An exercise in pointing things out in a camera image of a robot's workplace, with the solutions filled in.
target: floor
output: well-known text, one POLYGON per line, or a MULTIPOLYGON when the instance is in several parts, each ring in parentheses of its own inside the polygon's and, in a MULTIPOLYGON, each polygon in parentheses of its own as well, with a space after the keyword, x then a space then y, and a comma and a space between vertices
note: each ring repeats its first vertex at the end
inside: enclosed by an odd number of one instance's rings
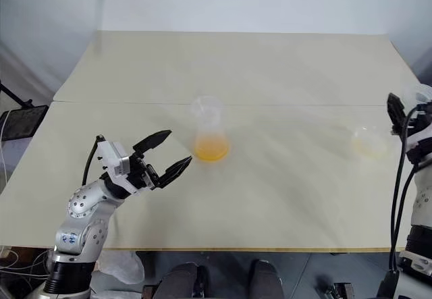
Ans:
MULTIPOLYGON (((376 295, 387 271, 388 253, 311 254, 268 252, 139 252, 145 268, 145 284, 158 284, 174 266, 195 262, 205 265, 211 278, 211 295, 216 298, 247 298, 248 270, 254 259, 265 259, 279 271, 286 298, 323 299, 321 288, 333 282, 350 282, 356 298, 376 295)), ((128 286, 115 278, 95 273, 92 288, 140 292, 142 284, 128 286)))

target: robotic arm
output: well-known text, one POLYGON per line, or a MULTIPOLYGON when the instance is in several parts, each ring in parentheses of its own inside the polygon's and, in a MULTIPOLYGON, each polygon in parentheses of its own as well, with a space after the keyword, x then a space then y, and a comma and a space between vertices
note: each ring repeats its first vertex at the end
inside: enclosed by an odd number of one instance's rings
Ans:
POLYGON ((97 158, 106 172, 97 181, 77 189, 69 199, 65 221, 55 236, 53 269, 39 298, 90 297, 91 273, 107 238, 109 218, 116 208, 131 194, 138 195, 145 188, 164 188, 192 160, 187 157, 178 161, 161 177, 145 163, 144 153, 161 144, 170 133, 171 130, 164 130, 150 135, 133 146, 134 153, 130 156, 120 143, 97 136, 97 158))
MULTIPOLYGON (((411 231, 400 257, 399 269, 394 267, 381 282, 380 298, 432 298, 432 103, 417 105, 405 116, 400 99, 389 94, 387 111, 393 133, 402 140, 402 160, 406 153, 414 165, 412 174, 417 188, 412 209, 411 231)), ((392 250, 396 240, 392 241, 392 250)))

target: white wall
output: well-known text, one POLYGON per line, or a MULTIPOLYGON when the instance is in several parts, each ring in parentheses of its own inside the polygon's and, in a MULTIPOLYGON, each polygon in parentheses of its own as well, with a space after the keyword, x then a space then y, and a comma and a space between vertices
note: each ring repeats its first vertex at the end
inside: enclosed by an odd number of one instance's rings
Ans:
POLYGON ((432 63, 432 0, 105 0, 103 10, 98 1, 1 0, 0 40, 51 90, 67 78, 97 26, 388 33, 416 74, 432 63))
POLYGON ((0 0, 3 83, 23 99, 52 99, 97 27, 96 7, 97 0, 0 0))

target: white table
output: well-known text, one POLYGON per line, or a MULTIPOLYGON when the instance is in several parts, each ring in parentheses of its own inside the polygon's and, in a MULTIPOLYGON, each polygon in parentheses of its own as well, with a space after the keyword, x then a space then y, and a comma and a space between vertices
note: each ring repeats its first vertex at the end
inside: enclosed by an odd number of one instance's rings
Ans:
POLYGON ((385 105, 415 84, 383 35, 102 31, 54 100, 385 105))
MULTIPOLYGON (((195 158, 166 189, 129 197, 111 219, 106 248, 388 250, 399 141, 388 134, 385 107, 243 105, 225 112, 229 155, 218 163, 195 158), (358 147, 362 127, 384 145, 373 154, 358 147)), ((53 245, 97 134, 131 151, 137 140, 171 128, 148 152, 161 173, 190 154, 193 127, 188 105, 54 102, 1 195, 0 244, 53 245)), ((102 172, 93 161, 89 180, 102 172)), ((407 205, 398 246, 410 214, 407 205)))

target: transparent cup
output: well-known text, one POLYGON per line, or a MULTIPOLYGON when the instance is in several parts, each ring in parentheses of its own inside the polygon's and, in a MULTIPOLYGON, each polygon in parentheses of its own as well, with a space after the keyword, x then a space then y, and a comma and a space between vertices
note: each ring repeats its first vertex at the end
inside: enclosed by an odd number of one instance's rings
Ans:
POLYGON ((222 124, 223 103, 216 97, 201 96, 191 104, 196 118, 195 154, 204 161, 218 161, 227 155, 230 144, 222 124))
POLYGON ((352 146, 354 150, 370 159, 380 159, 388 154, 389 137, 387 130, 376 126, 358 127, 352 135, 352 146))
POLYGON ((402 89, 401 100, 405 112, 408 112, 419 103, 428 103, 432 100, 432 87, 421 83, 406 85, 402 89))

